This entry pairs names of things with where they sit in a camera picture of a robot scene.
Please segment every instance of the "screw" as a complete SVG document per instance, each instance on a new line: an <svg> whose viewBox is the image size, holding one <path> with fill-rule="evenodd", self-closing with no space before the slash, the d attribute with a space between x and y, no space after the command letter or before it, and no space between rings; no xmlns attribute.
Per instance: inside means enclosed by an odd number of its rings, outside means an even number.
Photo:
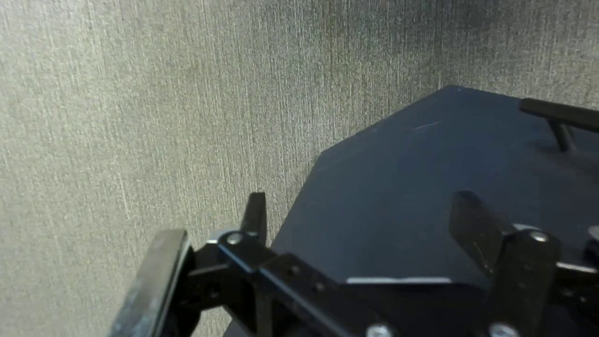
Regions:
<svg viewBox="0 0 599 337"><path fill-rule="evenodd" d="M521 333L514 326L504 322L491 324L489 335L491 337L521 337Z"/></svg>
<svg viewBox="0 0 599 337"><path fill-rule="evenodd" d="M392 328L386 324L373 324L368 329L368 337L394 337Z"/></svg>
<svg viewBox="0 0 599 337"><path fill-rule="evenodd" d="M240 232L235 232L235 234L231 234L229 238L227 238L227 243L229 245L237 245L237 243L240 243L244 240L244 236L240 234Z"/></svg>
<svg viewBox="0 0 599 337"><path fill-rule="evenodd" d="M536 241L547 241L547 234L545 232L530 232L530 236L536 240Z"/></svg>

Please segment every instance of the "black metal bar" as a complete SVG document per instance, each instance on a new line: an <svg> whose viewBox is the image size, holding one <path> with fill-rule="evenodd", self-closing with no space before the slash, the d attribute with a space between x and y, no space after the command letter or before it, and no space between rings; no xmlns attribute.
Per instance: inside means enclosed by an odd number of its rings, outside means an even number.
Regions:
<svg viewBox="0 0 599 337"><path fill-rule="evenodd" d="M596 131L599 133L599 112L572 105L559 105L551 101L540 101L540 99L523 99L521 110L553 120L557 123L568 123L581 129Z"/></svg>
<svg viewBox="0 0 599 337"><path fill-rule="evenodd" d="M154 236L128 298L115 318L111 337L162 335L190 249L186 230L162 230Z"/></svg>
<svg viewBox="0 0 599 337"><path fill-rule="evenodd" d="M257 236L267 245L267 195L252 193L242 219L242 230Z"/></svg>
<svg viewBox="0 0 599 337"><path fill-rule="evenodd" d="M560 243L549 234L523 230L504 241L478 333L512 329L540 335L555 286Z"/></svg>

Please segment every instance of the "bolt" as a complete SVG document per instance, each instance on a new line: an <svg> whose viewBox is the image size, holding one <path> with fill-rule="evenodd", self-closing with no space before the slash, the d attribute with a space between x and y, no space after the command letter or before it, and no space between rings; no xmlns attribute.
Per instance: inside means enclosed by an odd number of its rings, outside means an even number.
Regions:
<svg viewBox="0 0 599 337"><path fill-rule="evenodd" d="M530 236L536 240L536 241L547 241L547 234L545 232L530 232Z"/></svg>
<svg viewBox="0 0 599 337"><path fill-rule="evenodd" d="M504 322L491 324L489 335L491 337L521 337L521 333L514 326Z"/></svg>
<svg viewBox="0 0 599 337"><path fill-rule="evenodd" d="M368 329L368 337L394 337L392 328L386 324L373 324Z"/></svg>
<svg viewBox="0 0 599 337"><path fill-rule="evenodd" d="M240 234L240 232L235 232L235 234L231 234L229 238L227 238L227 243L229 245L237 245L237 243L240 243L244 240L244 236Z"/></svg>

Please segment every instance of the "black plastic part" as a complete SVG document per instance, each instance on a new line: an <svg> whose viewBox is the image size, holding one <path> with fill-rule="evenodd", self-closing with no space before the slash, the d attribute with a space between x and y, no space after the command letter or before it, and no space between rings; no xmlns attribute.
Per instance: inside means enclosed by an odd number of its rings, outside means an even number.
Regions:
<svg viewBox="0 0 599 337"><path fill-rule="evenodd" d="M242 232L257 236L267 245L267 195L252 193L242 219Z"/></svg>
<svg viewBox="0 0 599 337"><path fill-rule="evenodd" d="M519 335L542 335L557 275L560 245L544 232L515 232L504 240L493 288L480 318L480 335L510 324Z"/></svg>

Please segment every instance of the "gray wall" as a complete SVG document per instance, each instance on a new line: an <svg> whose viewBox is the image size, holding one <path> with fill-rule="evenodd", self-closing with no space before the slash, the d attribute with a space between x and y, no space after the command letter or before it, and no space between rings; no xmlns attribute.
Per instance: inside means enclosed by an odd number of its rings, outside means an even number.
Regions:
<svg viewBox="0 0 599 337"><path fill-rule="evenodd" d="M104 335L154 232L285 219L446 84L599 107L598 0L0 2L0 335ZM203 331L218 335L210 314Z"/></svg>

